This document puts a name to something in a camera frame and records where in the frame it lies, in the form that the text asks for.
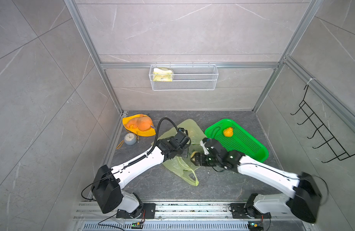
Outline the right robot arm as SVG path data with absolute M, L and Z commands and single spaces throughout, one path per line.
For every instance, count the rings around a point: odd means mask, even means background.
M 316 223 L 322 194 L 312 175 L 305 172 L 297 175 L 268 166 L 242 152 L 228 151 L 215 139 L 204 138 L 200 145 L 203 151 L 191 155 L 194 165 L 219 166 L 279 190 L 279 194 L 251 194 L 244 205 L 247 216 L 265 218 L 272 213 L 293 214 L 304 222 Z

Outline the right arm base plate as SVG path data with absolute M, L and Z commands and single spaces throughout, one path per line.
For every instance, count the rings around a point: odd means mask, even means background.
M 246 207 L 245 203 L 231 203 L 228 207 L 234 219 L 269 219 L 271 218 L 270 213 L 261 213 L 253 206 Z

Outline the yellow-green plastic bag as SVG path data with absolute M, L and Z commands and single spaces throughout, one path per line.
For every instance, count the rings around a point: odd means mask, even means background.
M 198 186 L 199 181 L 196 176 L 196 170 L 199 169 L 200 166 L 196 166 L 191 162 L 191 156 L 194 152 L 203 152 L 200 141 L 202 141 L 203 138 L 206 138 L 206 136 L 198 124 L 192 119 L 187 119 L 177 126 L 188 131 L 188 136 L 191 139 L 191 146 L 182 157 L 176 156 L 173 159 L 163 162 L 163 165 L 188 184 Z

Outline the orange-yellow pear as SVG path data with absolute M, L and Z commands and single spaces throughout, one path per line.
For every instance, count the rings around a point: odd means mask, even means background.
M 232 127 L 229 127 L 223 131 L 223 135 L 225 137 L 232 137 L 234 135 L 234 131 Z

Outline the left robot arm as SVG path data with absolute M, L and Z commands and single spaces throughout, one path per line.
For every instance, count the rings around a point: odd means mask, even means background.
M 122 210 L 134 218 L 140 215 L 143 203 L 135 193 L 127 193 L 123 188 L 148 169 L 183 154 L 190 144 L 188 131 L 179 128 L 175 136 L 157 140 L 151 148 L 123 164 L 100 167 L 91 184 L 91 192 L 101 212 Z

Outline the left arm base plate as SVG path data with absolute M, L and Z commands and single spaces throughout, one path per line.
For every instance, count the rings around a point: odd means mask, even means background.
M 139 206 L 134 212 L 128 213 L 125 210 L 118 210 L 116 218 L 126 218 L 126 219 L 153 219 L 155 217 L 156 204 L 146 203 Z

